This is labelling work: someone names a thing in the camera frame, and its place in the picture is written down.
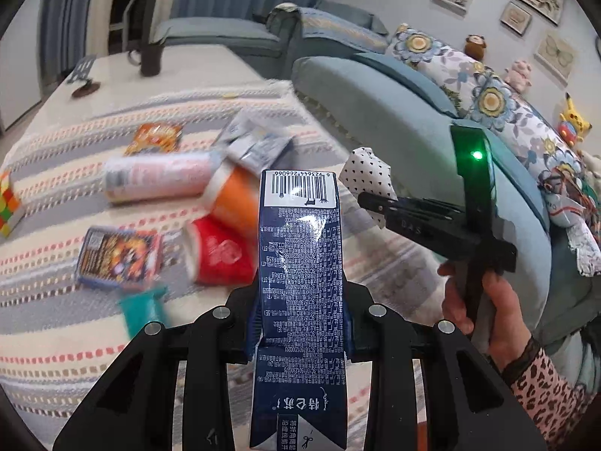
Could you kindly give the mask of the leopard print sleeve forearm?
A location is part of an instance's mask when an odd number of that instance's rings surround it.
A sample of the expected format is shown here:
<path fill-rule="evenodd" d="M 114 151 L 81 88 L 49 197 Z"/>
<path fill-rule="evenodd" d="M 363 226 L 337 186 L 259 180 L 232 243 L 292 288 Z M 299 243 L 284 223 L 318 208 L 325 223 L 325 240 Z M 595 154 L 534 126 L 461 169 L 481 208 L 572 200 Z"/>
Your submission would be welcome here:
<path fill-rule="evenodd" d="M 565 442 L 594 399 L 584 384 L 572 386 L 557 372 L 533 337 L 501 377 L 532 418 L 548 450 L 557 450 Z"/>

